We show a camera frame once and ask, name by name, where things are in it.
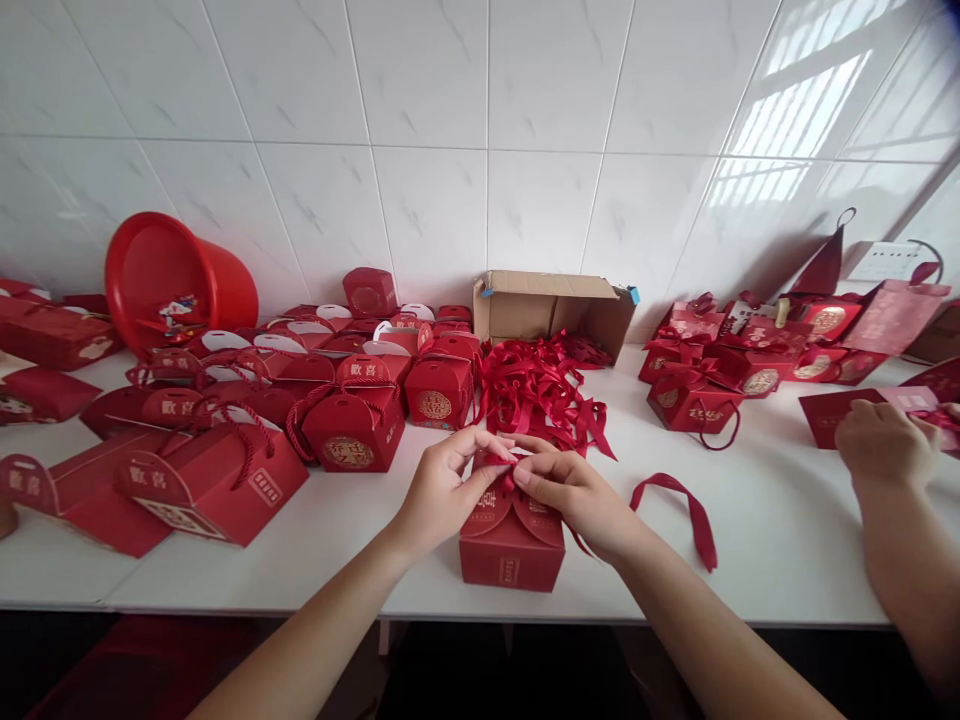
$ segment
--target hand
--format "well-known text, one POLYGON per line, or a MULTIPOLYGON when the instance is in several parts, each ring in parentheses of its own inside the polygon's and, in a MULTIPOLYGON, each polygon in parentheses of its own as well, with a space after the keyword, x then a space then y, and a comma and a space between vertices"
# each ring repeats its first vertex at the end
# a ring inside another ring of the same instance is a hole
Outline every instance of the hand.
POLYGON ((513 469, 517 485, 537 502, 559 510, 597 557, 616 565, 642 547, 652 531, 586 460, 575 452, 558 452, 539 438, 505 438, 537 453, 513 469))
POLYGON ((488 465, 467 480, 460 476, 473 454, 483 449, 511 463, 512 440, 471 426, 423 451, 407 497, 387 530, 415 562, 460 530, 486 490, 509 465, 488 465))
POLYGON ((854 400, 836 438, 854 486, 892 483, 920 490, 936 473, 940 428, 888 403, 854 400))

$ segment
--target finger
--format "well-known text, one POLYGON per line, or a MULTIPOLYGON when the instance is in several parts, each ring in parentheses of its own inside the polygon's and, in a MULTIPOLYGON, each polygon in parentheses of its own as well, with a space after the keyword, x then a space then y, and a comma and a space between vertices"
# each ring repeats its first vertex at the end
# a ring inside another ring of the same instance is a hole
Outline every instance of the finger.
POLYGON ((922 432, 923 436, 927 438, 927 442, 930 443, 930 447, 939 452, 940 439, 942 437, 940 428, 938 428, 936 425, 928 423, 926 420, 921 420, 918 417, 914 417, 913 415, 910 416, 910 421, 920 428, 920 432, 922 432))
POLYGON ((562 483, 566 482, 573 471, 580 466, 580 463, 585 462, 583 458, 573 452, 538 453, 521 459, 514 469, 514 477, 516 477, 517 470, 523 470, 562 483))
POLYGON ((513 469, 513 479, 523 491, 537 502, 549 505, 555 510, 565 512, 572 488, 561 483, 547 480, 517 465, 513 469))
POLYGON ((473 425, 458 430, 440 444, 444 447, 444 450, 451 451, 452 462, 450 467, 454 470, 462 464, 464 458, 472 457, 480 449, 493 453, 511 464, 516 462, 516 458, 513 457, 500 438, 473 425))
POLYGON ((890 403, 877 403, 874 407, 877 410, 877 415, 884 422, 907 424, 907 414, 900 408, 890 403))
POLYGON ((553 443, 543 438, 535 438, 532 435, 521 435, 519 433, 505 433, 500 436, 502 439, 510 440, 519 448, 531 453, 538 452, 560 452, 553 443))
POLYGON ((940 409, 951 417, 960 420, 960 403, 943 403, 940 409))
POLYGON ((847 417, 864 422, 876 422, 880 419, 877 415, 877 406, 869 400, 854 400, 850 403, 850 414, 847 417))
POLYGON ((480 502, 483 493, 493 484, 493 481, 509 469, 509 465, 484 465, 464 480, 456 492, 462 494, 464 502, 473 507, 480 502))

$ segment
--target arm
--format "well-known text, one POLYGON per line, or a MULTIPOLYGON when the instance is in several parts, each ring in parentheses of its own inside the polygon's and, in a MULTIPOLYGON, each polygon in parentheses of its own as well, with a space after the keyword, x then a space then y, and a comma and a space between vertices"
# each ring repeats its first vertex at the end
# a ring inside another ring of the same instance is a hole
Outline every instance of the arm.
POLYGON ((840 717, 579 455, 541 452, 521 460, 513 477, 613 565, 708 717, 840 717))
POLYGON ((486 466, 461 484, 467 461, 479 448, 513 461, 508 447, 512 441, 471 427, 427 448, 390 524, 190 718, 316 717, 400 578, 459 531, 483 492, 509 467, 486 466))
POLYGON ((855 400, 837 429, 863 517, 867 575, 937 694, 960 683, 960 548, 927 496, 940 431, 892 405, 855 400))

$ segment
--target white table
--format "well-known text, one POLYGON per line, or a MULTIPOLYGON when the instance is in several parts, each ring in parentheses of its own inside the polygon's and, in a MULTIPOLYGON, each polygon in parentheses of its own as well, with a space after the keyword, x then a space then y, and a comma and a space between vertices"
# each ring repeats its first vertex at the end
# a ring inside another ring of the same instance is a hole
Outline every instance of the white table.
MULTIPOLYGON (((616 369, 585 373, 585 396, 609 405, 607 438, 620 458, 614 462, 591 450, 589 459, 600 473, 629 497, 640 480, 654 472, 668 472, 700 499, 710 516, 719 554, 719 568, 711 575, 696 556, 686 503, 680 496, 651 488, 640 514, 747 621, 774 626, 885 624, 863 570, 859 514, 847 473, 835 452, 813 446, 797 402, 801 395, 840 388, 788 383, 767 400, 745 402, 736 444, 714 453, 692 436, 661 427, 646 404, 648 386, 636 379, 641 357, 638 348, 629 347, 616 369)), ((108 362, 98 364, 102 372, 110 372, 108 362)), ((865 385, 894 385, 919 369, 892 361, 865 385)), ((68 433, 66 424, 58 429, 68 433)), ((0 452, 13 449, 7 432, 0 438, 0 452)), ((438 431, 408 425, 393 467, 385 475, 315 470, 273 522, 242 550, 176 534, 136 563, 92 545, 83 547, 79 538, 72 544, 55 544, 49 541, 50 534, 61 531, 51 526, 41 532, 40 518, 36 519, 38 529, 32 530, 31 518, 23 538, 13 544, 0 542, 0 604, 77 606, 101 594, 97 588, 109 586, 107 594, 101 595, 105 597, 102 607, 123 612, 289 614, 393 516, 422 449, 441 437, 438 431), (41 539, 41 552, 37 552, 34 545, 41 539), (33 571, 14 597, 7 591, 7 578, 11 568, 19 566, 10 556, 27 553, 33 571), (93 578, 92 572, 82 569, 92 570, 98 563, 102 563, 100 577, 93 578), (86 595, 81 597, 79 591, 70 595, 73 586, 68 583, 44 584, 47 573, 63 566, 85 575, 86 595), (119 586, 113 589, 117 581, 119 586)), ((960 537, 960 466, 955 463, 942 458, 941 478, 933 493, 942 517, 960 537)), ((382 616, 642 620, 616 574, 583 555, 569 534, 567 556, 552 594, 465 585, 454 539, 407 574, 387 600, 382 616)))

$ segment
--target electrical outlet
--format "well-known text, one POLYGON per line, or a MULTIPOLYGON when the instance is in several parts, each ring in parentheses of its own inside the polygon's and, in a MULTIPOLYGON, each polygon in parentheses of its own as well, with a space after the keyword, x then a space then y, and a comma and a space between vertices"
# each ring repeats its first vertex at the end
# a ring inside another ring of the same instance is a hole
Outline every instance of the electrical outlet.
POLYGON ((920 246, 915 243, 861 242, 853 249, 843 277, 870 282, 906 279, 919 255, 920 246))

